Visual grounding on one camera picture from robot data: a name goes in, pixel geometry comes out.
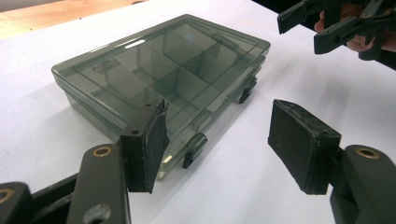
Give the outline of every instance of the plastic storage box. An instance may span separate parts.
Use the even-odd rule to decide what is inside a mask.
[[[158,177],[184,159],[187,168],[208,128],[256,84],[270,44],[183,15],[52,67],[70,104],[112,141],[141,106],[169,103],[170,144]]]

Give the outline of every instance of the white surface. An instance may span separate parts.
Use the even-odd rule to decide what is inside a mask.
[[[250,98],[233,105],[233,124],[214,127],[224,134],[152,195],[130,194],[133,223],[334,223],[329,195],[300,192],[267,145],[272,102],[303,106],[343,135],[341,147],[375,147],[396,161],[396,74],[345,48],[315,55],[312,31],[279,35],[276,14],[248,0],[150,0],[1,40],[0,183],[22,181],[36,192],[110,142],[71,108],[53,65],[186,13],[272,47]]]

